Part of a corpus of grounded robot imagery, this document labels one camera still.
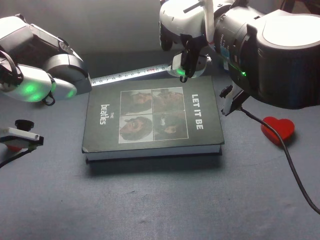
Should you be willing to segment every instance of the measuring tape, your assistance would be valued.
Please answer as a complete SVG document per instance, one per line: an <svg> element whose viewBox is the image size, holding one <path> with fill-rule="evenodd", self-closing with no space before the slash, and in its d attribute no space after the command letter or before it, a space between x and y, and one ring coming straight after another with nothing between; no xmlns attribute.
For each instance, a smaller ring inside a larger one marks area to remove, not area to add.
<svg viewBox="0 0 320 240"><path fill-rule="evenodd" d="M150 74L161 73L161 72L170 70L169 69L170 66L171 65L169 64L160 64L160 65L145 67L137 70L116 73L113 75L96 77L91 79L91 85L94 87L102 84L110 84L114 82L141 77L141 76L146 76Z"/></svg>

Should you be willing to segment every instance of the black book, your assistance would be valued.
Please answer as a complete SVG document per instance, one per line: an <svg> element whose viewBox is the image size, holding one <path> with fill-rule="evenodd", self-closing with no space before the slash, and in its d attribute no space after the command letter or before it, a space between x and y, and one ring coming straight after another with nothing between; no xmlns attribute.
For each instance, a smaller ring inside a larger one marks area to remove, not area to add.
<svg viewBox="0 0 320 240"><path fill-rule="evenodd" d="M89 161L221 153L224 137L211 77L95 86L82 152Z"/></svg>

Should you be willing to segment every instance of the red heart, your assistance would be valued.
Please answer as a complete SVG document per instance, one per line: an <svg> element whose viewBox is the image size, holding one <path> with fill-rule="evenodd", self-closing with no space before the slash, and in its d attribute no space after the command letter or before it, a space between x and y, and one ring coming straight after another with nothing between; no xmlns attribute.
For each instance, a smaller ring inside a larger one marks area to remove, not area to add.
<svg viewBox="0 0 320 240"><path fill-rule="evenodd" d="M278 120L273 116L267 116L263 119L263 121L269 124L274 130L276 130L283 141L288 140L295 131L295 124L289 119L284 118ZM275 145L281 144L277 136L264 125L261 125L261 131Z"/></svg>

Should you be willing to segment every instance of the table surface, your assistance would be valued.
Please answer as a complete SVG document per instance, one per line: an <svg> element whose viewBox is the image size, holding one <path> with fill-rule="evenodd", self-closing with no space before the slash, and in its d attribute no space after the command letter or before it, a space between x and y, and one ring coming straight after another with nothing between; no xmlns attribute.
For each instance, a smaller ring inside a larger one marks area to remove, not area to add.
<svg viewBox="0 0 320 240"><path fill-rule="evenodd" d="M228 84L213 77L216 95ZM220 116L222 156L86 165L81 153L88 94L52 107L0 95L0 123L35 122L44 146L0 169L3 240L317 240L320 216L303 198L283 151L242 112ZM223 100L217 97L218 107ZM311 199L320 205L320 108L286 110L249 98L260 118L289 118L289 147ZM0 159L8 156L0 146Z"/></svg>

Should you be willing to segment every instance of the white circular cap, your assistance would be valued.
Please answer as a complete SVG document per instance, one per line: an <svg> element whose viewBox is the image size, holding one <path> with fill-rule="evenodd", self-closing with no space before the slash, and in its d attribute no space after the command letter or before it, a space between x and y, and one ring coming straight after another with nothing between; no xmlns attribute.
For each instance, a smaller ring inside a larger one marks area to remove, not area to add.
<svg viewBox="0 0 320 240"><path fill-rule="evenodd" d="M263 37L271 44L284 47L314 44L320 41L320 17L291 15L269 19Z"/></svg>

